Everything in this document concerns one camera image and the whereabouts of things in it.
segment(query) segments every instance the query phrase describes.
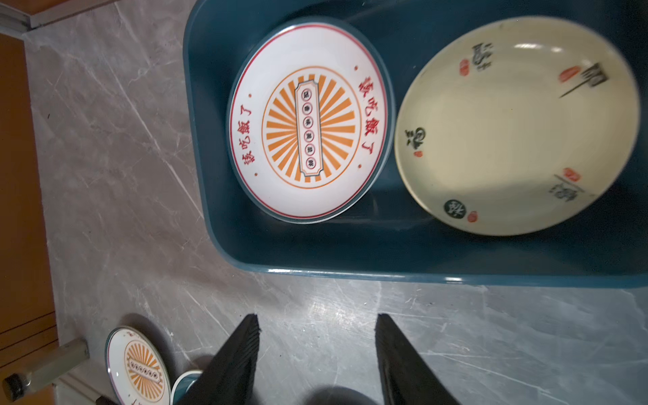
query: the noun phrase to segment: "marble countertop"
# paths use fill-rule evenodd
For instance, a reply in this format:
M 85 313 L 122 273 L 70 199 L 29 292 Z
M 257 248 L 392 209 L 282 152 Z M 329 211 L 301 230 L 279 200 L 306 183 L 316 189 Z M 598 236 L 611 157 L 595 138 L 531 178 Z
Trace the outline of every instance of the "marble countertop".
M 204 366 L 245 314 L 262 328 L 255 397 L 331 386 L 382 403 L 376 314 L 464 404 L 648 401 L 648 289 L 408 284 L 248 273 L 203 221 L 182 64 L 194 0 L 122 0 L 27 35 L 61 341 L 103 366 L 109 331 L 158 329 L 172 378 Z

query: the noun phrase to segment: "bottle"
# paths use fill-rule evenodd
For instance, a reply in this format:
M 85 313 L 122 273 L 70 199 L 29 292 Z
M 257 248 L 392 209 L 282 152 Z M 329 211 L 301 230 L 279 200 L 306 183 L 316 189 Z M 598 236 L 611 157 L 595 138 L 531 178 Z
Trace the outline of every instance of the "bottle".
M 3 391 L 9 402 L 40 391 L 89 358 L 87 343 L 76 339 L 51 351 L 24 370 L 3 380 Z

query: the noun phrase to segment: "teal plastic tray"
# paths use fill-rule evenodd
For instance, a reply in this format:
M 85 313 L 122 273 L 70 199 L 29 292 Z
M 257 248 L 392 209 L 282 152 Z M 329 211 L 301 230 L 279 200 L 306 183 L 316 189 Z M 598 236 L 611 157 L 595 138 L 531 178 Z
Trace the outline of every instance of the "teal plastic tray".
M 332 220 L 289 224 L 241 189 L 226 146 L 228 97 L 240 66 L 275 27 L 304 16 L 342 19 L 383 58 L 397 108 L 417 73 L 462 34 L 516 16 L 569 19 L 606 37 L 637 78 L 642 125 L 617 182 L 557 226 L 519 237 L 448 227 L 408 194 L 390 155 L 371 190 Z M 184 39 L 189 113 L 207 229 L 223 256 L 257 272 L 389 281 L 628 288 L 648 284 L 648 2 L 642 0 L 200 0 Z

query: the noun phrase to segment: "round plate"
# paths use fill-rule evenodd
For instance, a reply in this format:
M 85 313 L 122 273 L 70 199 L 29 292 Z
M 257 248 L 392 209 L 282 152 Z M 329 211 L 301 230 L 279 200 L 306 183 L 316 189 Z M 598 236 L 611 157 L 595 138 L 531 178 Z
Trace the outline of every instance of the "round plate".
M 106 367 L 122 404 L 170 404 L 167 369 L 156 348 L 137 330 L 119 327 L 110 332 Z
M 185 396 L 189 388 L 200 378 L 202 371 L 191 370 L 183 373 L 178 377 L 176 383 L 173 384 L 171 389 L 171 403 L 177 403 L 182 397 Z
M 311 224 L 370 188 L 393 138 L 393 91 L 380 57 L 354 28 L 299 19 L 261 42 L 230 97 L 235 173 L 268 214 Z
M 603 194 L 638 127 L 634 77 L 609 42 L 569 21 L 521 17 L 428 62 L 400 109 L 395 153 L 411 195 L 442 222 L 519 235 Z

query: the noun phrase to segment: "orange sunburst pattern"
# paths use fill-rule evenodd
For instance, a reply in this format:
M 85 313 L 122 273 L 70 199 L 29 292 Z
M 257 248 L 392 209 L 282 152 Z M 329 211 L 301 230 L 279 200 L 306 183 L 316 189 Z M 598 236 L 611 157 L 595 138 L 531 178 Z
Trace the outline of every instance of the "orange sunburst pattern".
M 300 170 L 295 111 L 295 88 L 309 80 L 315 81 L 319 97 L 322 169 L 316 176 L 305 176 Z M 357 98 L 336 72 L 322 67 L 294 72 L 277 86 L 266 107 L 262 140 L 268 161 L 284 181 L 296 187 L 328 184 L 353 160 L 360 140 L 360 120 Z
M 159 401 L 165 391 L 160 363 L 141 341 L 131 341 L 124 352 L 126 370 L 133 388 L 150 402 Z

